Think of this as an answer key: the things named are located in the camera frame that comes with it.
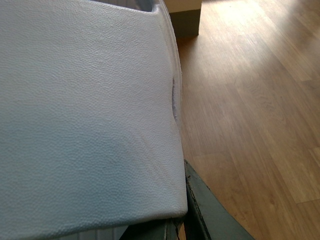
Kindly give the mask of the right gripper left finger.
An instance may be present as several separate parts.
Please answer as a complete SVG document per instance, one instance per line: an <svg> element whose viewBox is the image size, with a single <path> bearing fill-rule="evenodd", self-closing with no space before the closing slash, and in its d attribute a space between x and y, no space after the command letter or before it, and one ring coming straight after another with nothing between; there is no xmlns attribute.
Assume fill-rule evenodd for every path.
<svg viewBox="0 0 320 240"><path fill-rule="evenodd" d="M174 218L152 220L129 225L120 240L177 240Z"/></svg>

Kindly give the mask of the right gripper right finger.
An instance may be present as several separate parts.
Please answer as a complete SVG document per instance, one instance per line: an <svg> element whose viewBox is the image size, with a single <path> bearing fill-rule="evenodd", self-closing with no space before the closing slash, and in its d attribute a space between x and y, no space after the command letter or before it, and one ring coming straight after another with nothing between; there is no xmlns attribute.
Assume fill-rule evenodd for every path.
<svg viewBox="0 0 320 240"><path fill-rule="evenodd" d="M224 208L193 167L184 162L188 211L187 240L253 240L254 237Z"/></svg>

